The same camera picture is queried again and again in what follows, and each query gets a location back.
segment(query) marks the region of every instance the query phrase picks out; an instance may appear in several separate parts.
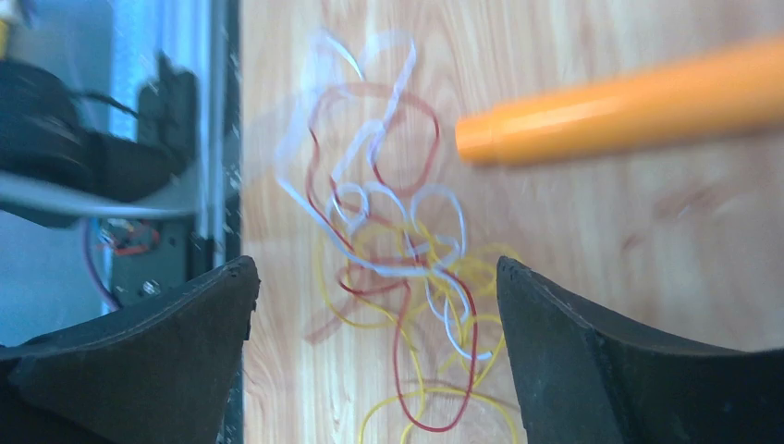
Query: orange cylindrical object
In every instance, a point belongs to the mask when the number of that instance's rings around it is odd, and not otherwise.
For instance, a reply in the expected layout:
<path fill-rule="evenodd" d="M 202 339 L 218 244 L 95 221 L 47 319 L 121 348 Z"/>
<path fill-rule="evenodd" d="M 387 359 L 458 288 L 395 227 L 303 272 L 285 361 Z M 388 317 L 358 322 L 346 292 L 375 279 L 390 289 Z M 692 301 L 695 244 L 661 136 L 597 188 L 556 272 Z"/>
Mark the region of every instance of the orange cylindrical object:
<path fill-rule="evenodd" d="M 458 153 L 533 164 L 784 122 L 784 37 L 460 120 Z"/>

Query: wooden surface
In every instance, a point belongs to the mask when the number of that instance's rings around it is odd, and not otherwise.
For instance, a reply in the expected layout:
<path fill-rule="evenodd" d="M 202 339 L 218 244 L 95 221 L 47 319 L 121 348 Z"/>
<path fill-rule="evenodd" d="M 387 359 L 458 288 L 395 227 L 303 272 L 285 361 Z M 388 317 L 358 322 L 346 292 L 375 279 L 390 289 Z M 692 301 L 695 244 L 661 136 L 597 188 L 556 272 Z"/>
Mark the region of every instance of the wooden surface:
<path fill-rule="evenodd" d="M 320 28 L 354 54 L 376 32 L 413 33 L 419 62 L 409 91 L 448 127 L 501 101 L 783 32 L 784 2 L 243 2 L 243 242 L 263 280 L 245 349 L 249 443 L 356 442 L 364 414 L 394 394 L 391 328 L 342 327 L 315 345 L 303 339 L 329 319 L 312 270 L 318 229 L 264 174 L 285 125 L 270 116 L 284 115 L 281 101 L 290 103 L 300 89 L 308 39 Z M 404 56 L 381 57 L 369 77 L 391 83 Z M 331 125 L 328 165 L 356 130 L 352 119 L 324 123 Z M 393 184 L 408 183 L 432 130 L 412 121 L 396 133 L 380 164 Z M 505 241 L 566 288 L 677 335 L 743 350 L 784 345 L 784 132 L 526 169 L 474 169 L 457 160 L 448 138 L 441 148 L 431 181 L 459 196 L 470 248 Z M 292 168 L 300 190 L 306 161 Z M 367 177 L 359 171 L 354 179 Z M 431 206 L 429 224 L 451 220 L 443 217 L 446 204 Z M 325 258 L 331 281 L 343 262 L 332 247 Z M 334 283 L 330 291 L 345 298 Z M 379 319 L 365 311 L 353 316 Z M 427 350 L 446 356 L 443 327 L 423 318 L 420 330 Z M 435 374 L 433 365 L 425 367 Z M 446 379 L 464 384 L 455 370 Z M 505 356 L 480 391 L 517 407 Z M 443 425 L 457 408 L 455 399 L 430 399 L 424 420 Z M 519 414 L 511 413 L 521 430 Z M 397 441 L 405 424 L 399 406 L 387 406 L 364 442 Z M 472 401 L 455 430 L 415 430 L 410 442 L 508 440 L 498 413 Z"/>

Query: yellow object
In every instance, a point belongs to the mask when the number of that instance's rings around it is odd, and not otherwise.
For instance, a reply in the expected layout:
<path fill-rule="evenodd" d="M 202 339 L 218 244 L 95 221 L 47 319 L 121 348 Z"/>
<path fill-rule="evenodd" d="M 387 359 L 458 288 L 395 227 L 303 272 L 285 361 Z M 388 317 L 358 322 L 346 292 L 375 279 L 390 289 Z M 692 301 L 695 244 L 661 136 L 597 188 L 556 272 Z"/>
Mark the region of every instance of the yellow object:
<path fill-rule="evenodd" d="M 784 122 L 784 37 L 501 105 L 458 122 L 463 160 L 533 164 Z"/>
<path fill-rule="evenodd" d="M 359 257 L 362 257 L 363 259 L 367 260 L 367 259 L 370 259 L 370 258 L 369 257 L 365 257 L 366 256 L 366 254 L 365 254 L 365 251 L 366 251 L 365 244 L 368 241 L 372 241 L 373 239 L 375 239 L 373 237 L 373 235 L 385 234 L 385 233 L 400 234 L 400 233 L 403 233 L 403 232 L 406 232 L 406 231 L 418 232 L 418 233 L 420 233 L 422 235 L 422 237 L 425 238 L 425 240 L 427 241 L 427 243 L 431 247 L 429 252 L 428 252 L 428 255 L 430 255 L 429 259 L 431 261 L 437 262 L 438 258 L 435 257 L 434 251 L 435 251 L 436 245 L 440 245 L 440 242 L 438 242 L 435 239 L 435 236 L 430 234 L 430 232 L 426 229 L 426 227 L 424 225 L 418 223 L 416 228 L 417 229 L 415 229 L 415 227 L 407 227 L 407 226 L 385 227 L 385 226 L 382 226 L 382 225 L 370 225 L 370 226 L 364 228 L 362 231 L 360 231 L 355 236 L 354 243 L 353 243 L 354 251 L 355 251 L 355 253 L 357 255 L 359 255 Z M 401 239 L 401 241 L 398 244 L 398 251 L 402 255 L 403 252 L 405 251 L 405 246 L 402 244 L 402 237 L 398 236 L 398 238 Z M 324 255 L 324 246 L 325 246 L 325 237 L 322 236 L 319 239 L 319 241 L 317 242 L 316 249 L 313 252 L 313 258 L 312 259 L 313 259 L 313 269 L 314 269 L 314 272 L 316 274 L 316 284 L 318 285 L 319 291 L 321 292 L 322 297 L 324 298 L 324 301 L 325 301 L 327 307 L 329 307 L 330 311 L 332 311 L 332 313 L 338 319 L 340 319 L 342 322 L 344 322 L 344 323 L 346 323 L 346 324 L 348 324 L 350 326 L 357 327 L 357 328 L 372 329 L 372 328 L 384 328 L 384 327 L 397 327 L 397 325 L 398 325 L 398 318 L 397 318 L 397 316 L 395 314 L 392 314 L 386 308 L 384 308 L 384 307 L 382 307 L 382 306 L 380 306 L 378 304 L 375 304 L 373 302 L 367 301 L 367 300 L 365 300 L 363 298 L 359 298 L 359 301 L 364 303 L 368 307 L 373 308 L 375 311 L 381 313 L 382 315 L 384 315 L 387 318 L 387 321 L 377 322 L 377 323 L 373 323 L 373 324 L 360 324 L 360 323 L 356 323 L 356 322 L 353 322 L 353 321 L 347 319 L 346 316 L 344 316 L 342 313 L 339 312 L 339 310 L 335 307 L 335 305 L 332 304 L 332 301 L 331 301 L 331 299 L 329 297 L 329 291 L 328 291 L 327 285 L 326 285 L 326 279 L 325 279 L 325 275 L 324 275 L 324 261 L 322 259 L 323 255 Z M 478 297 L 482 297 L 482 296 L 494 296 L 495 295 L 496 270 L 495 270 L 494 267 L 492 267 L 491 265 L 483 262 L 479 258 L 479 255 L 481 255 L 481 254 L 489 254 L 489 253 L 504 253 L 506 255 L 510 255 L 512 257 L 515 257 L 515 258 L 518 257 L 518 255 L 511 248 L 509 248 L 506 245 L 490 244 L 490 245 L 487 245 L 487 246 L 485 246 L 483 248 L 478 249 L 476 251 L 475 255 L 473 255 L 473 256 L 466 255 L 465 257 L 459 259 L 455 264 L 453 264 L 449 268 L 449 271 L 451 271 L 453 273 L 459 272 L 459 274 L 461 276 L 464 276 L 464 277 L 476 276 L 476 275 L 479 275 L 480 273 L 487 275 L 487 277 L 486 277 L 487 278 L 487 282 L 486 283 L 485 282 L 481 282 L 481 285 L 479 287 L 481 287 L 482 289 L 480 291 L 477 291 L 476 294 L 475 294 L 475 297 L 477 297 L 477 298 Z M 352 283 L 351 283 L 350 274 L 348 276 L 346 276 L 346 280 L 347 280 L 346 284 L 349 287 L 351 287 Z M 457 313 L 457 311 L 455 309 L 455 303 L 453 302 L 453 298 L 458 297 L 457 292 L 455 292 L 454 289 L 452 289 L 447 283 L 440 281 L 440 279 L 438 277 L 436 277 L 435 274 L 433 274 L 433 273 L 429 274 L 427 277 L 421 277 L 421 278 L 411 279 L 410 280 L 410 284 L 413 287 L 417 286 L 417 285 L 420 285 L 420 284 L 423 286 L 423 285 L 425 285 L 425 282 L 429 283 L 433 288 L 436 289 L 434 297 L 443 294 L 444 297 L 446 298 L 448 306 L 449 306 L 449 310 L 451 310 L 451 312 L 452 312 L 452 319 L 457 321 L 457 322 L 455 322 L 455 324 L 456 324 L 456 329 L 458 331 L 458 342 L 459 342 L 460 346 L 464 346 L 464 345 L 466 345 L 469 342 L 470 330 L 471 330 L 470 327 L 472 327 L 473 324 L 475 324 L 477 322 L 494 322 L 494 323 L 497 323 L 497 324 L 501 325 L 500 317 L 498 317 L 497 315 L 490 315 L 490 314 L 478 314 L 477 316 L 471 316 L 471 317 L 469 317 L 466 320 L 465 324 L 462 325 L 460 323 L 460 321 L 459 321 L 459 315 L 458 315 L 458 313 Z M 412 290 L 412 293 L 411 293 L 411 296 L 410 296 L 410 300 L 409 300 L 409 304 L 411 306 L 414 306 L 413 303 L 414 303 L 414 294 L 413 294 L 413 290 Z M 425 399 L 424 399 L 424 397 L 425 397 L 425 395 L 427 395 L 427 394 L 442 394 L 442 395 L 452 395 L 452 396 L 464 396 L 465 395 L 465 390 L 460 390 L 460 389 L 456 389 L 456 388 L 426 387 L 425 386 L 424 379 L 423 379 L 423 370 L 422 370 L 422 366 L 420 365 L 419 357 L 418 357 L 419 351 L 416 350 L 416 348 L 414 348 L 413 343 L 410 341 L 410 338 L 409 338 L 408 334 L 406 333 L 405 324 L 410 319 L 414 318 L 422 310 L 426 309 L 427 306 L 428 306 L 428 302 L 422 302 L 419 305 L 414 306 L 413 309 L 409 310 L 403 316 L 403 319 L 401 319 L 401 322 L 400 322 L 401 325 L 403 325 L 403 328 L 400 331 L 400 336 L 403 338 L 404 343 L 409 348 L 409 353 L 410 353 L 410 356 L 411 356 L 411 360 L 412 360 L 413 365 L 414 365 L 414 371 L 416 372 L 416 375 L 417 375 L 417 385 L 419 386 L 419 389 L 417 389 L 417 390 L 415 390 L 413 392 L 410 392 L 410 393 L 405 393 L 405 394 L 403 394 L 403 397 L 404 398 L 412 398 L 412 397 L 419 397 L 420 398 L 419 409 L 416 412 L 416 414 L 414 415 L 414 418 L 416 418 L 417 420 L 419 420 L 422 417 L 423 413 L 424 413 L 424 406 L 425 406 Z M 498 355 L 502 352 L 505 344 L 506 344 L 506 341 L 505 341 L 504 336 L 502 334 L 501 337 L 498 340 L 498 343 L 496 344 L 496 346 L 493 349 L 493 355 L 492 355 L 491 359 L 484 366 L 484 369 L 482 369 L 481 371 L 477 372 L 476 378 L 474 379 L 473 390 L 478 389 L 479 386 L 482 384 L 482 381 L 484 380 L 484 378 L 488 375 L 490 370 L 493 368 L 493 366 L 494 366 L 494 364 L 496 362 L 496 359 L 497 359 Z M 460 364 L 463 367 L 463 369 L 466 371 L 466 373 L 468 373 L 468 371 L 469 371 L 468 365 L 465 364 L 465 360 L 460 358 L 459 354 L 456 351 L 452 352 L 452 354 L 447 359 L 447 361 L 438 370 L 438 373 L 439 374 L 443 373 L 447 369 L 447 367 L 449 367 L 450 365 L 452 365 L 455 362 L 455 360 L 459 360 Z M 472 396 L 472 398 L 475 398 L 478 401 L 482 401 L 482 402 L 485 402 L 485 403 L 491 405 L 494 409 L 498 410 L 501 413 L 501 415 L 504 417 L 504 421 L 507 423 L 507 425 L 509 427 L 509 430 L 511 431 L 512 442 L 514 444 L 517 444 L 519 442 L 517 429 L 515 428 L 514 422 L 512 421 L 511 417 L 509 416 L 508 412 L 504 409 L 504 407 L 500 403 L 498 403 L 497 401 L 493 400 L 492 398 L 484 396 L 484 395 L 481 395 L 481 394 L 478 394 L 478 393 L 475 393 L 474 391 L 472 391 L 471 396 Z M 387 405 L 389 405 L 389 404 L 391 404 L 391 403 L 393 403 L 393 402 L 395 402 L 397 400 L 398 400 L 398 397 L 397 396 L 393 396 L 393 397 L 388 398 L 388 399 L 386 399 L 384 401 L 381 401 L 378 404 L 376 404 L 370 410 L 370 412 L 368 412 L 365 415 L 365 417 L 362 419 L 362 422 L 360 424 L 360 430 L 359 430 L 359 436 L 358 436 L 360 444 L 363 443 L 365 428 L 367 428 L 367 425 L 368 425 L 371 417 L 374 415 L 374 413 L 376 413 L 381 408 L 383 408 L 383 407 L 385 407 L 385 406 L 387 406 Z M 406 426 L 406 428 L 403 430 L 403 434 L 400 437 L 400 443 L 401 444 L 404 444 L 408 440 L 409 433 L 411 432 L 412 429 L 413 429 L 413 424 L 408 424 Z"/>
<path fill-rule="evenodd" d="M 8 47 L 8 23 L 0 20 L 0 60 L 6 58 L 6 49 Z"/>

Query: white string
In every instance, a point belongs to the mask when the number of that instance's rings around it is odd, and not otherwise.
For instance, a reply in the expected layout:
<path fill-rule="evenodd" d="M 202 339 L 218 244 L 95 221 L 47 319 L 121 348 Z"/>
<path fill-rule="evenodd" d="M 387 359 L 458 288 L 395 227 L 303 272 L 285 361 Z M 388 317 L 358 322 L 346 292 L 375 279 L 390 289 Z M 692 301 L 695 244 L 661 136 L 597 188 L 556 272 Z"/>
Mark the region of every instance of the white string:
<path fill-rule="evenodd" d="M 321 86 L 321 83 L 324 82 L 324 80 L 329 81 L 328 77 L 337 77 L 337 83 L 342 83 L 343 81 L 342 70 L 334 58 L 328 59 L 323 66 L 319 66 L 318 61 L 321 60 L 318 55 L 319 48 L 326 47 L 340 55 L 340 57 L 342 57 L 349 63 L 349 65 L 351 65 L 360 80 L 365 81 L 366 79 L 364 76 L 364 69 L 366 68 L 369 61 L 381 52 L 400 45 L 407 45 L 410 50 L 408 56 L 406 57 L 405 64 L 403 65 L 403 68 L 392 87 L 392 94 L 387 101 L 384 116 L 382 119 L 373 119 L 365 122 L 354 136 L 347 151 L 332 170 L 331 178 L 336 184 L 345 174 L 346 170 L 349 168 L 349 165 L 356 157 L 361 147 L 371 137 L 373 138 L 371 139 L 366 149 L 366 159 L 371 167 L 375 167 L 378 153 L 381 151 L 382 142 L 386 137 L 386 130 L 388 129 L 391 119 L 398 109 L 400 96 L 403 94 L 403 91 L 409 82 L 411 73 L 413 72 L 414 66 L 416 65 L 416 45 L 411 35 L 406 32 L 383 32 L 370 39 L 370 41 L 365 45 L 365 48 L 362 50 L 359 60 L 357 60 L 353 57 L 353 55 L 351 55 L 346 46 L 340 43 L 329 32 L 320 31 L 313 36 L 311 40 L 309 59 L 316 65 L 315 74 L 316 85 L 318 85 L 318 87 L 313 93 L 305 94 L 298 101 L 294 113 L 291 116 L 287 133 L 281 143 L 276 147 L 276 180 L 278 185 L 283 188 L 284 191 L 286 191 L 286 193 L 294 200 L 294 202 L 302 207 L 302 209 L 304 209 L 305 212 L 316 221 L 316 224 L 318 224 L 318 226 L 325 232 L 328 239 L 330 239 L 332 243 L 344 255 L 346 255 L 346 257 L 348 257 L 352 263 L 371 269 L 378 275 L 384 277 L 425 278 L 425 296 L 428 304 L 430 305 L 431 311 L 439 321 L 444 323 L 445 330 L 447 332 L 447 338 L 455 350 L 460 354 L 460 356 L 463 356 L 466 359 L 471 359 L 471 355 L 460 347 L 460 345 L 455 341 L 454 335 L 452 334 L 452 326 L 454 325 L 455 321 L 451 321 L 449 319 L 449 298 L 445 298 L 443 313 L 439 312 L 435 307 L 433 294 L 430 291 L 430 285 L 427 283 L 427 278 L 431 275 L 448 282 L 449 285 L 459 295 L 460 301 L 463 305 L 463 314 L 459 321 L 461 323 L 468 321 L 471 313 L 471 305 L 469 304 L 468 296 L 458 281 L 445 272 L 445 270 L 454 264 L 458 259 L 465 256 L 466 250 L 468 248 L 465 217 L 463 215 L 462 207 L 459 204 L 458 198 L 452 190 L 444 187 L 443 185 L 424 185 L 411 197 L 410 208 L 407 210 L 405 204 L 400 200 L 400 198 L 389 187 L 382 183 L 366 182 L 363 186 L 360 186 L 357 183 L 344 182 L 337 184 L 331 199 L 328 199 L 326 203 L 325 217 L 327 220 L 332 220 L 332 213 L 333 210 L 335 210 L 338 216 L 346 224 L 347 234 L 351 238 L 356 230 L 366 223 L 368 219 L 370 214 L 371 195 L 373 193 L 381 193 L 391 198 L 402 214 L 402 220 L 410 221 L 417 232 L 419 232 L 419 226 L 416 214 L 419 205 L 422 203 L 422 200 L 431 195 L 441 195 L 446 197 L 452 203 L 452 206 L 457 212 L 460 239 L 457 240 L 453 237 L 441 234 L 435 235 L 436 241 L 451 246 L 452 251 L 446 254 L 443 258 L 439 258 L 438 262 L 432 264 L 431 268 L 428 269 L 424 266 L 418 265 L 390 266 L 374 264 L 349 251 L 347 246 L 338 237 L 335 231 L 333 231 L 329 224 L 321 218 L 321 215 L 319 215 L 318 212 L 310 206 L 308 201 L 297 192 L 297 190 L 293 187 L 287 178 L 287 167 L 291 164 L 300 147 L 302 146 L 301 142 L 302 138 L 306 134 L 308 118 L 312 114 L 316 104 L 318 104 L 321 95 L 326 91 L 326 87 Z M 342 91 L 347 96 L 350 96 L 350 93 L 346 89 L 343 89 Z M 361 200 L 360 211 L 356 216 L 353 217 L 347 216 L 340 208 L 340 204 L 338 203 L 338 200 L 341 199 L 341 196 L 348 192 L 358 194 Z M 431 248 L 433 248 L 433 246 L 427 243 L 423 243 L 418 246 L 411 245 L 410 236 L 408 233 L 406 233 L 406 240 L 408 243 L 406 248 L 409 257 L 427 253 Z M 478 360 L 486 360 L 490 357 L 492 357 L 492 353 L 486 352 L 478 355 L 476 358 Z"/>

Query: gray floor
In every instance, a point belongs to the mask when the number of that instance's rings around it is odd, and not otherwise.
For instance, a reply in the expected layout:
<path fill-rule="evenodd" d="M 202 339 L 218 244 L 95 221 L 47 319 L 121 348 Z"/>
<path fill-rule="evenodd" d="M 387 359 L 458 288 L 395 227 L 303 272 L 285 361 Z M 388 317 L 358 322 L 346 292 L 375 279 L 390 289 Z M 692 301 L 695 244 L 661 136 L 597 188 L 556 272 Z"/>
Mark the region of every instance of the gray floor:
<path fill-rule="evenodd" d="M 75 90 L 110 92 L 113 9 L 107 0 L 38 0 L 32 30 L 11 36 L 9 55 L 55 73 Z M 82 108 L 84 124 L 106 130 L 108 110 Z M 97 317 L 101 300 L 87 278 L 80 231 L 53 230 L 0 212 L 0 344 Z"/>

